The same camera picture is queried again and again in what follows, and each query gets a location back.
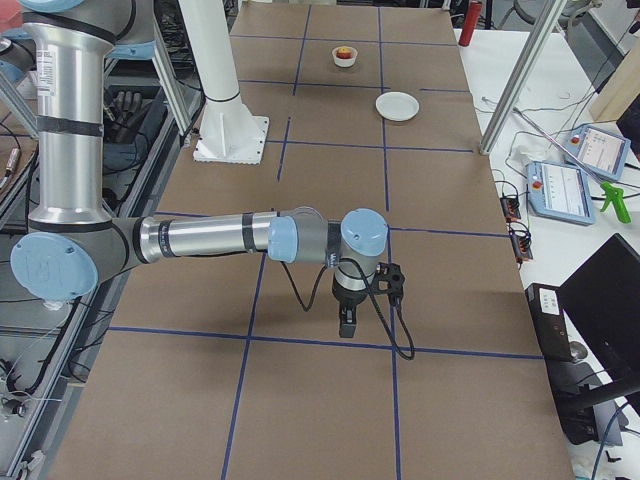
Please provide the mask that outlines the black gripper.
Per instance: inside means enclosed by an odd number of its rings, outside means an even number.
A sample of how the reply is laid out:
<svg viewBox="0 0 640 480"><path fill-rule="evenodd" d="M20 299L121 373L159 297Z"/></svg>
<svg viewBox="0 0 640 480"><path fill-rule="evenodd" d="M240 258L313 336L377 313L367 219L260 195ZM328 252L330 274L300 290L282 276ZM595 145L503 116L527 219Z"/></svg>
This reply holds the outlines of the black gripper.
<svg viewBox="0 0 640 480"><path fill-rule="evenodd" d="M333 285L332 294L339 302L339 337L353 338L357 328L357 307L367 299L368 293L365 289L354 291Z"/></svg>

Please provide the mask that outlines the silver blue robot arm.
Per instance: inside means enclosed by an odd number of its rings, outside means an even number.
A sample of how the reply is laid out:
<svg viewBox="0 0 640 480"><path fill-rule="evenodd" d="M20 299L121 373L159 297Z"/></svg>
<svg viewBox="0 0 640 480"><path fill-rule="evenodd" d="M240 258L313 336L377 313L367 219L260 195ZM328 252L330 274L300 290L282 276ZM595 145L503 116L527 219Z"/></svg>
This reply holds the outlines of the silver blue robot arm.
<svg viewBox="0 0 640 480"><path fill-rule="evenodd" d="M83 296L116 274L162 258L264 252L285 264L332 270L339 334L353 336L357 306L380 292L388 226L360 208L340 221L300 207L196 220L115 218L102 203L104 63L152 57L158 34L149 1L25 1L36 46L39 203L13 248L16 280L46 301Z"/></svg>

